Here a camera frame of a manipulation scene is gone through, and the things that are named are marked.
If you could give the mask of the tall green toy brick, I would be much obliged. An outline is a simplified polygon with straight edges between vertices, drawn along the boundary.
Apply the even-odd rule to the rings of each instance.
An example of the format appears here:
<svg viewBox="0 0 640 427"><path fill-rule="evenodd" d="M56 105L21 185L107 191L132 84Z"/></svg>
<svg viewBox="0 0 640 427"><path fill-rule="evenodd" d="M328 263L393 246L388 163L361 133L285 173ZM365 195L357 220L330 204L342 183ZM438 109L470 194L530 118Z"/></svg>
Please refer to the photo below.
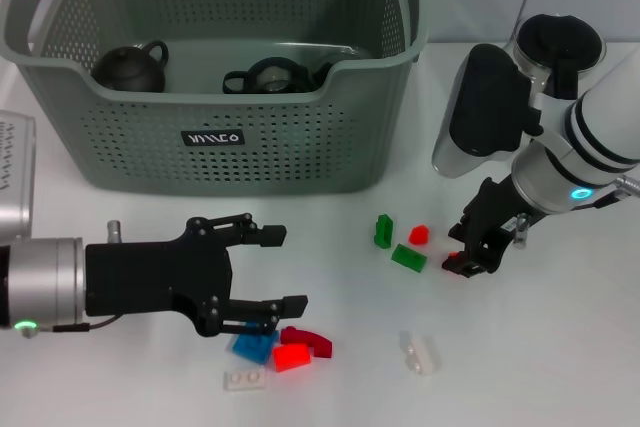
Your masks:
<svg viewBox="0 0 640 427"><path fill-rule="evenodd" d="M387 214L380 214L375 224L374 244L381 249L389 249L393 240L394 222Z"/></svg>

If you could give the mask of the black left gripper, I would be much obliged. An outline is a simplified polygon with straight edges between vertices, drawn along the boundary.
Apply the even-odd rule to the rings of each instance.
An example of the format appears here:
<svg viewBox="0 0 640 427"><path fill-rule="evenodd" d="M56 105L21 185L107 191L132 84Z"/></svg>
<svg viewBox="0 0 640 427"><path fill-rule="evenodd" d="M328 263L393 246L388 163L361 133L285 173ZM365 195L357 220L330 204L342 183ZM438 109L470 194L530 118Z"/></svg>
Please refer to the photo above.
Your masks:
<svg viewBox="0 0 640 427"><path fill-rule="evenodd" d="M304 314L308 297L230 299L228 247L281 247L283 225L259 227L249 213L194 217L170 241L91 244L85 249L86 302L90 317L176 312L202 337L271 335L283 319Z"/></svg>

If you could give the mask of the white two-stud plate brick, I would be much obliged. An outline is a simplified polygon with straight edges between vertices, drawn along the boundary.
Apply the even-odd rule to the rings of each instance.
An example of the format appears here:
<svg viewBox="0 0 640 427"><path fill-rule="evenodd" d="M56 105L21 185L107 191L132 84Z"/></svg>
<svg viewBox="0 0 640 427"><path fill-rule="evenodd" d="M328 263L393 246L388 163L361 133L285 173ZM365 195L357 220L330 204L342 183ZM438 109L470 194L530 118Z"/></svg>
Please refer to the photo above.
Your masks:
<svg viewBox="0 0 640 427"><path fill-rule="evenodd" d="M227 392L248 392L266 388L266 370L252 368L233 370L225 373L224 389Z"/></svg>

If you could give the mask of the blue square plate brick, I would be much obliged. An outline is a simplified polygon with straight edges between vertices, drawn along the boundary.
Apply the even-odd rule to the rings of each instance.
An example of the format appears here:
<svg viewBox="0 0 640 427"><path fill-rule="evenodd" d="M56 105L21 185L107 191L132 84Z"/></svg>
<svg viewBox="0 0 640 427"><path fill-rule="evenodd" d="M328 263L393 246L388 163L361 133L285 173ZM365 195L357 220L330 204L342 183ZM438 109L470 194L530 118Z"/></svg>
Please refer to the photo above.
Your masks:
<svg viewBox="0 0 640 427"><path fill-rule="evenodd" d="M271 356L272 349L278 341L278 338L278 331L274 331L270 335L239 335L231 350L234 354L245 360L265 365Z"/></svg>

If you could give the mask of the black clay teapot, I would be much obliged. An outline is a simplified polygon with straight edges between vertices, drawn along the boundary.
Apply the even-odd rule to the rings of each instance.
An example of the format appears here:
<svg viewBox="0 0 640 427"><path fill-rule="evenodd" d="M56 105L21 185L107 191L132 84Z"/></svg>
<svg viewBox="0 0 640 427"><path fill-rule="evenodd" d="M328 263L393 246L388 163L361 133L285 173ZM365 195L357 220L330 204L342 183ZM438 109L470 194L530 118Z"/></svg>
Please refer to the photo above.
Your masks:
<svg viewBox="0 0 640 427"><path fill-rule="evenodd" d="M143 47L123 46L107 52L93 67L92 78L115 91L162 93L169 49L156 40Z"/></svg>

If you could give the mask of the grey perforated storage basket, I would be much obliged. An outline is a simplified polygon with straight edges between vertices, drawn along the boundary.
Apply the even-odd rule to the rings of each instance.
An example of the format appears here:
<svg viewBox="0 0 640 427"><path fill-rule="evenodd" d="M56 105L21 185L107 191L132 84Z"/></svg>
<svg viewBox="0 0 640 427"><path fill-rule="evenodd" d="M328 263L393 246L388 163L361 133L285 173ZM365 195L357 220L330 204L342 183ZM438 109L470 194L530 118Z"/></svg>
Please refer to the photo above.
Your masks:
<svg viewBox="0 0 640 427"><path fill-rule="evenodd" d="M0 0L0 56L14 63L93 185L163 195L341 193L376 183L428 0ZM162 93L91 76L112 49L167 44ZM318 90L225 94L224 76L270 57L336 64Z"/></svg>

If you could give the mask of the glass pitcher black lid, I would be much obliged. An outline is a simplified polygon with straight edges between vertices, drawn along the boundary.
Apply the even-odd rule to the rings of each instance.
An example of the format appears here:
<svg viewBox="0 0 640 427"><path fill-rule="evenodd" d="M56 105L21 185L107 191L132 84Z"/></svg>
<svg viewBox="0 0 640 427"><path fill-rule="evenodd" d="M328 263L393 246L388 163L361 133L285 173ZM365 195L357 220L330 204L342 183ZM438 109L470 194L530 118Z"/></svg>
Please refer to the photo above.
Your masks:
<svg viewBox="0 0 640 427"><path fill-rule="evenodd" d="M578 98L580 81L604 59L606 43L587 22L572 15L537 14L519 21L505 50L539 94Z"/></svg>

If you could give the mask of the bright red toy brick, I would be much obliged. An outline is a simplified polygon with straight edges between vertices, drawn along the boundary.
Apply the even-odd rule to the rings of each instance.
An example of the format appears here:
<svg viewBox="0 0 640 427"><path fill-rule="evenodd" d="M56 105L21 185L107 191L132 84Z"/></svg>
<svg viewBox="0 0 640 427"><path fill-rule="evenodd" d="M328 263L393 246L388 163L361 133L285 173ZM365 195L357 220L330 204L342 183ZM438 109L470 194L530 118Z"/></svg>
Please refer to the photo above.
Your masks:
<svg viewBox="0 0 640 427"><path fill-rule="evenodd" d="M286 344L273 349L275 371L282 373L311 363L311 351L305 344Z"/></svg>

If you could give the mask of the glass teacup black collar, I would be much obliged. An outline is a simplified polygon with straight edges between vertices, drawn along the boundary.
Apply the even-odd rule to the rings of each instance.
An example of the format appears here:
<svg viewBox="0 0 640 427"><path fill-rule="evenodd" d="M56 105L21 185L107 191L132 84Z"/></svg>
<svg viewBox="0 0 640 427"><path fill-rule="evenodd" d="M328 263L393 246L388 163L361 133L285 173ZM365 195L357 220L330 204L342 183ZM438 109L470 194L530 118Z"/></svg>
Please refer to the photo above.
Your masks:
<svg viewBox="0 0 640 427"><path fill-rule="evenodd" d="M359 61L370 58L370 55L347 46L321 46L311 50L303 56L305 66L314 90L318 90L325 83L329 72L338 63L344 61Z"/></svg>
<svg viewBox="0 0 640 427"><path fill-rule="evenodd" d="M223 78L225 94L287 94L311 90L306 67L283 57L270 57L247 71L232 71Z"/></svg>

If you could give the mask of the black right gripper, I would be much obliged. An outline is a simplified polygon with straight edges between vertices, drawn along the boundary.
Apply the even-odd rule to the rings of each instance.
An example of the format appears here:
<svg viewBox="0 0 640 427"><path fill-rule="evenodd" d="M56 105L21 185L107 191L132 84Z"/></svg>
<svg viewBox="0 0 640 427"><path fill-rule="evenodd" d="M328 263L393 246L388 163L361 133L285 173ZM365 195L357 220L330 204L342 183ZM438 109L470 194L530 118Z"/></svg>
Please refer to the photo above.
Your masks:
<svg viewBox="0 0 640 427"><path fill-rule="evenodd" d="M451 272L465 278L493 274L513 241L512 231L503 225L519 214L529 214L530 206L515 188L511 176L499 184L487 178L478 194L465 208L463 219L448 232L448 236L464 246L460 268Z"/></svg>

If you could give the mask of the translucent white toy brick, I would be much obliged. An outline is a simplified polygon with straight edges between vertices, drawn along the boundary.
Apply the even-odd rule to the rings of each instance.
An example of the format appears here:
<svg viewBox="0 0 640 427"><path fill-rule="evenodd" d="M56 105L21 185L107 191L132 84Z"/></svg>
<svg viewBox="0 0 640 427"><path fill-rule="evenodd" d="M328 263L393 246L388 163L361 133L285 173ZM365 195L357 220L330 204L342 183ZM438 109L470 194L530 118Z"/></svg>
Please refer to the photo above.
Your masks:
<svg viewBox="0 0 640 427"><path fill-rule="evenodd" d="M432 335L400 331L399 346L406 366L416 375L428 377L442 370L442 358Z"/></svg>

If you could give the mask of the dark red curved brick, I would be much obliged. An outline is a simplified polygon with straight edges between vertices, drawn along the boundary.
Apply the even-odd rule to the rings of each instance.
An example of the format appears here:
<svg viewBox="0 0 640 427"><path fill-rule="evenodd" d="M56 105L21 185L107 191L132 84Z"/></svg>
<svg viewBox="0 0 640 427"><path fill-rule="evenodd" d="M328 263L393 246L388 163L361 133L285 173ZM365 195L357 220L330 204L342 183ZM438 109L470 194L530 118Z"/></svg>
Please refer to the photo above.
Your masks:
<svg viewBox="0 0 640 427"><path fill-rule="evenodd" d="M283 345L303 344L312 351L316 358L330 359L333 356L333 343L328 338L293 326L285 327L280 331L280 343Z"/></svg>

